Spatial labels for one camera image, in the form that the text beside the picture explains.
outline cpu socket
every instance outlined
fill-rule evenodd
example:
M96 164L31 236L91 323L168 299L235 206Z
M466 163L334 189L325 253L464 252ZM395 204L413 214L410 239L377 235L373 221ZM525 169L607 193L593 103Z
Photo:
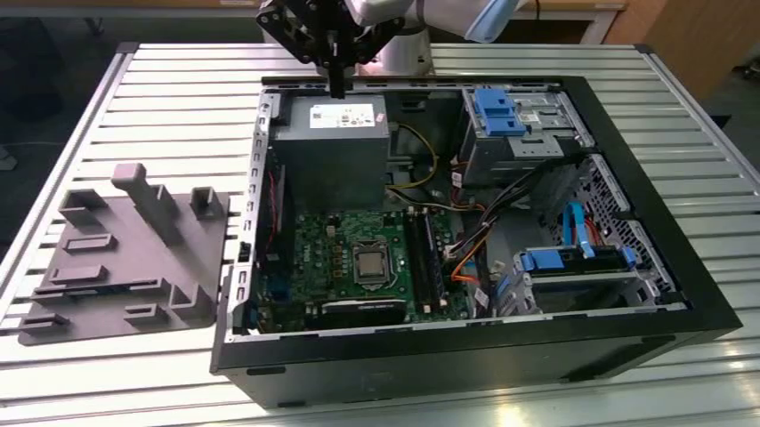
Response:
M354 282L369 291L377 291L391 280L389 245L381 240L363 240L351 246Z

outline slotted aluminum surface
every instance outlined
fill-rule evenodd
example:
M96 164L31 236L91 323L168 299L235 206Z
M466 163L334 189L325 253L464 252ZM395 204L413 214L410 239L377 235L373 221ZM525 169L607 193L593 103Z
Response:
M628 46L434 47L440 75L577 75L596 90L744 328L619 377L267 412L208 374L212 329L25 348L13 327L48 266L64 189L104 196L112 166L142 161L175 192L211 185L242 208L263 76L311 75L267 44L144 44L119 54L15 242L0 278L0 422L86 425L749 425L760 410L760 197L756 172L655 56ZM225 258L234 255L230 218ZM512 367L505 361L502 369Z

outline power supply label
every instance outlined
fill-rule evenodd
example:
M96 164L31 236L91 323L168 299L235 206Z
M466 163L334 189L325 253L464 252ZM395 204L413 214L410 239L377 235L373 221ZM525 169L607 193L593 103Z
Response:
M374 127L375 115L371 104L321 104L311 107L309 127Z

